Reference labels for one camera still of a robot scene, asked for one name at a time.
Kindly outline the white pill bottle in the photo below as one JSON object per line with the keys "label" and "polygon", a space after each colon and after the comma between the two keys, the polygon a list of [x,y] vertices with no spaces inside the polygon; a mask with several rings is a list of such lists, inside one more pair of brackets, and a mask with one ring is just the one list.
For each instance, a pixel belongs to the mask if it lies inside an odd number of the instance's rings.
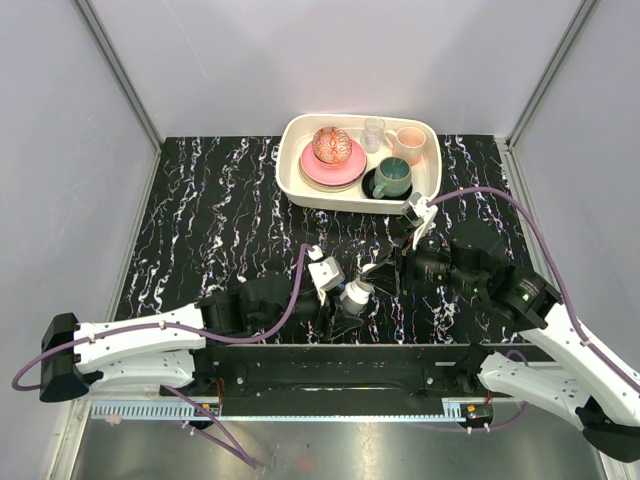
{"label": "white pill bottle", "polygon": [[359,278],[348,282],[339,297],[342,311],[358,316],[367,306],[372,291],[373,286]]}

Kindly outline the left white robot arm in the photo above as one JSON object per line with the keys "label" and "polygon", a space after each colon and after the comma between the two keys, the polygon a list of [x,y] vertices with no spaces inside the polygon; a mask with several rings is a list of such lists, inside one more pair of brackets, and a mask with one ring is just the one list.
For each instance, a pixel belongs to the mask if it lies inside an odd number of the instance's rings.
{"label": "left white robot arm", "polygon": [[111,387],[141,390],[169,385],[196,396],[215,386],[216,372],[197,360],[209,341],[247,345],[275,336],[296,318],[328,340],[340,320],[355,323],[372,288],[312,265],[309,288],[302,278],[269,272],[175,310],[116,323],[80,322],[56,315],[41,340],[39,399],[75,400]]}

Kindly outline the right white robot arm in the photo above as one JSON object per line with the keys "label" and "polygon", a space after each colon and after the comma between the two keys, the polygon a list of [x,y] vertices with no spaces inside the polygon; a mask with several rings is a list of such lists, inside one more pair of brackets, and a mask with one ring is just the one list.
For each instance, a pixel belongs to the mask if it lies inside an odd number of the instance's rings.
{"label": "right white robot arm", "polygon": [[638,461],[638,371],[571,317],[568,300],[542,276],[501,254],[500,243],[492,236],[463,234],[454,235],[446,247],[412,240],[366,265],[356,284],[388,294],[435,284],[472,295],[570,377],[561,380],[486,352],[454,371],[457,390],[470,397],[487,389],[520,398],[577,427],[607,456]]}

